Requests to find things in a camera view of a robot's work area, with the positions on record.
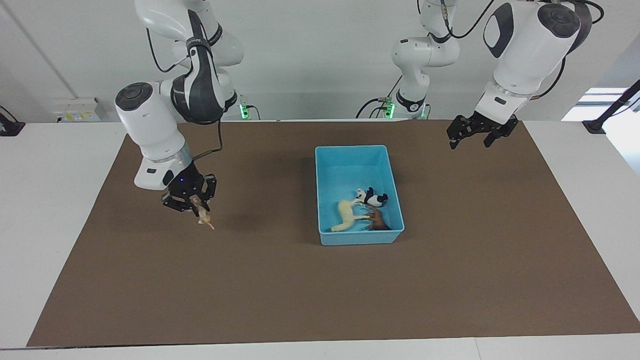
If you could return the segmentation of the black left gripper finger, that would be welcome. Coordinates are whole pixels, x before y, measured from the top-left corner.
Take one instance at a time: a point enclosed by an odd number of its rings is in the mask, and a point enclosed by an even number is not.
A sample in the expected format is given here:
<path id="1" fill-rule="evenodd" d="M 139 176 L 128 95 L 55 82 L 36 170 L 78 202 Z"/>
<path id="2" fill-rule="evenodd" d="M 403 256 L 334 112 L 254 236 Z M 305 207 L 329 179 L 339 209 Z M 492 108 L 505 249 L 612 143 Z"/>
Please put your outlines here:
<path id="1" fill-rule="evenodd" d="M 497 123 L 493 120 L 485 121 L 485 125 L 488 125 L 489 132 L 485 137 L 483 144 L 485 148 L 489 148 L 496 140 L 500 138 L 507 138 L 512 134 L 514 129 L 518 126 L 519 119 L 516 115 L 512 115 L 506 121 L 505 124 Z"/>
<path id="2" fill-rule="evenodd" d="M 473 136 L 472 118 L 455 117 L 451 124 L 446 128 L 446 136 L 448 137 L 451 150 L 455 150 L 459 143 L 468 137 Z"/>

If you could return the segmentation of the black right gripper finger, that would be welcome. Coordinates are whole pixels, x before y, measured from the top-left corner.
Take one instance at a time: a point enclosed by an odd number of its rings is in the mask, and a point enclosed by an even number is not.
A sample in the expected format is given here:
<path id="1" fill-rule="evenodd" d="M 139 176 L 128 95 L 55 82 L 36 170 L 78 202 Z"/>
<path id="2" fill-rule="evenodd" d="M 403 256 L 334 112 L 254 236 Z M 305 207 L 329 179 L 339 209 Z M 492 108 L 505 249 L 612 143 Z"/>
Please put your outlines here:
<path id="1" fill-rule="evenodd" d="M 214 198 L 216 189 L 217 189 L 217 178 L 213 173 L 206 174 L 203 176 L 203 187 L 202 187 L 202 207 L 210 212 L 210 200 Z"/>
<path id="2" fill-rule="evenodd" d="M 178 212 L 189 212 L 193 210 L 193 205 L 190 201 L 184 198 L 175 198 L 171 194 L 163 194 L 161 198 L 162 204 L 165 207 L 168 207 L 172 210 L 176 210 Z"/>

